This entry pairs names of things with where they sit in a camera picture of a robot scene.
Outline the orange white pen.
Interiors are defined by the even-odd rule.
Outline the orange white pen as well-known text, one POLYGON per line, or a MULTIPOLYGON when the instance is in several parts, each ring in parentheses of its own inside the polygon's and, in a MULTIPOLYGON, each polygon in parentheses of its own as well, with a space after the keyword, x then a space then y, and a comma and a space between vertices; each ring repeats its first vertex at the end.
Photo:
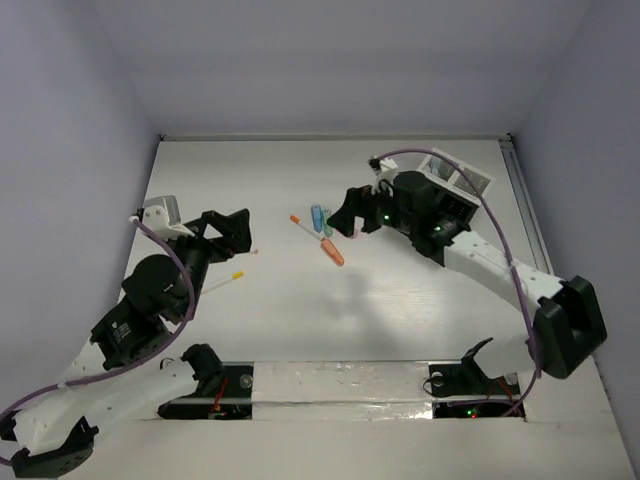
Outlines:
POLYGON ((299 228, 301 228, 303 231, 305 231, 307 234, 311 235, 313 238, 317 239, 318 241, 322 241, 324 239, 324 235, 316 232, 312 227, 304 224, 301 222, 301 220, 295 216, 295 215, 290 215, 289 219, 295 224, 297 225, 299 228))

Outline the yellow white pen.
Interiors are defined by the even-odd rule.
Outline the yellow white pen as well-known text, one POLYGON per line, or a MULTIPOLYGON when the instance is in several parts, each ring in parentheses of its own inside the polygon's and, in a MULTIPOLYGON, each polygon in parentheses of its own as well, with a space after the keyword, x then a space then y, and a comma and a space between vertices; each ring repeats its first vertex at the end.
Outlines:
POLYGON ((220 278, 218 280, 215 280, 213 283, 211 283, 210 285, 205 286, 202 290, 201 290, 201 294, 202 295, 206 295, 208 293, 211 293, 227 284, 230 284, 240 278, 242 278, 244 276, 244 272, 243 271, 237 271, 234 272, 230 275, 226 275, 223 278, 220 278))

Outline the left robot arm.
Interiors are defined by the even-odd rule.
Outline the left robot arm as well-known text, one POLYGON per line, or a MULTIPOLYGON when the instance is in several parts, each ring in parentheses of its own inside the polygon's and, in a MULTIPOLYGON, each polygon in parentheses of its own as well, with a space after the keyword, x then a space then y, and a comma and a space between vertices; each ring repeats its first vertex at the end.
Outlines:
POLYGON ((207 343, 189 346, 145 378, 134 372, 159 359, 194 319, 210 265, 250 252, 249 210, 210 210, 181 223, 155 204, 129 221, 162 251, 135 266, 121 300, 92 329, 88 344, 102 361, 72 367, 2 412, 1 437, 19 449, 1 463, 18 479, 71 473, 93 454, 97 436, 121 420, 154 417, 179 397, 219 401, 226 393, 225 365, 207 343))

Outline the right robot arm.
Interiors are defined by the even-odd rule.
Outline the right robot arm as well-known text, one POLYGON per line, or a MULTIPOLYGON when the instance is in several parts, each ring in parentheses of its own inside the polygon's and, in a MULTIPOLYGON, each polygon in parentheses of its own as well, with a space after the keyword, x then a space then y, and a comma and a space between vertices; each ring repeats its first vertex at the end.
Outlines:
POLYGON ((418 171, 382 174, 351 187, 327 220, 351 236, 356 219, 372 233, 391 228, 422 256, 480 284, 529 319, 526 333, 472 347, 460 368, 462 384, 482 392, 497 377, 538 369, 565 379, 604 343, 607 331, 593 285, 540 272, 492 246, 470 227, 478 206, 418 171))

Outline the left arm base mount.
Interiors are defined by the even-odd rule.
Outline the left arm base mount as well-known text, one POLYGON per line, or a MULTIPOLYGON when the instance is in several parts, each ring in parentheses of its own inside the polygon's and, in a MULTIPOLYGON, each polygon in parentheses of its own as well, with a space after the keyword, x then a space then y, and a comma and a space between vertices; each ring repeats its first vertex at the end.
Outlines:
POLYGON ((158 410, 165 420, 251 420, 253 363, 226 365, 224 385, 216 393, 194 393, 174 399, 158 410))

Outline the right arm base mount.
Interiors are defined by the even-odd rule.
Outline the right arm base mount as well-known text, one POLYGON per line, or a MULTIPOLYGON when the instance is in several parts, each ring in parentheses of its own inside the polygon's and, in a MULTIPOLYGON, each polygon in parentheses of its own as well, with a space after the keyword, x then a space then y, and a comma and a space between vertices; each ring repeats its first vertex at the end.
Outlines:
POLYGON ((523 406, 510 412, 521 397, 516 374, 489 379, 476 367, 435 363, 429 365, 422 389, 432 399, 435 419, 525 417, 523 406))

